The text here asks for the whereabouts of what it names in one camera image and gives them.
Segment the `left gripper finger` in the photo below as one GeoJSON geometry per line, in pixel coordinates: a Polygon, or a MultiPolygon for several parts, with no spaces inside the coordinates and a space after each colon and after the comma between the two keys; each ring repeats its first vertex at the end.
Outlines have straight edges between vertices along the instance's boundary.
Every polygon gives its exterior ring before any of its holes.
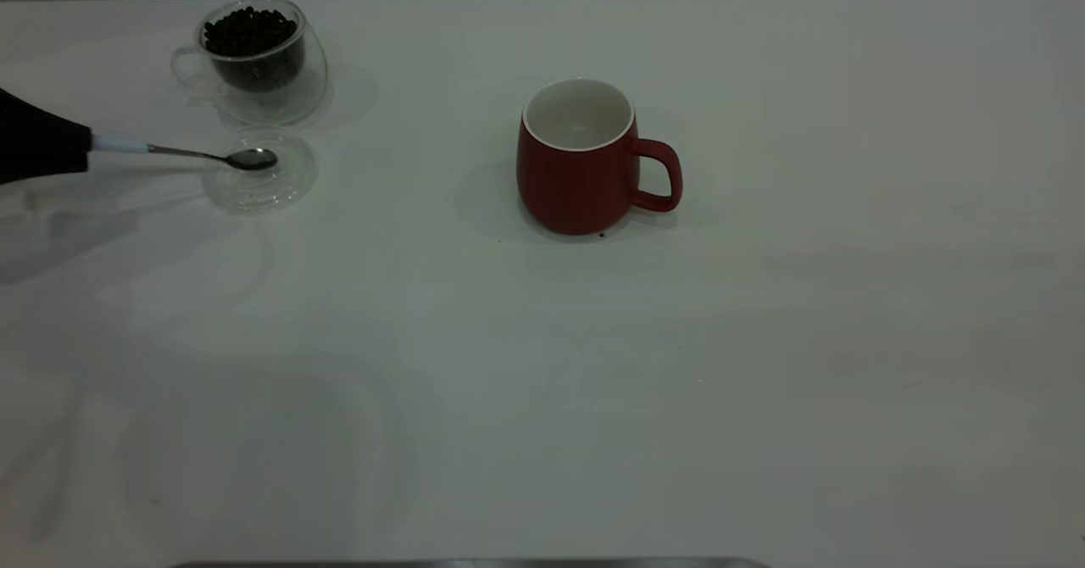
{"type": "Polygon", "coordinates": [[[1,90],[1,183],[89,170],[92,131],[1,90]]]}

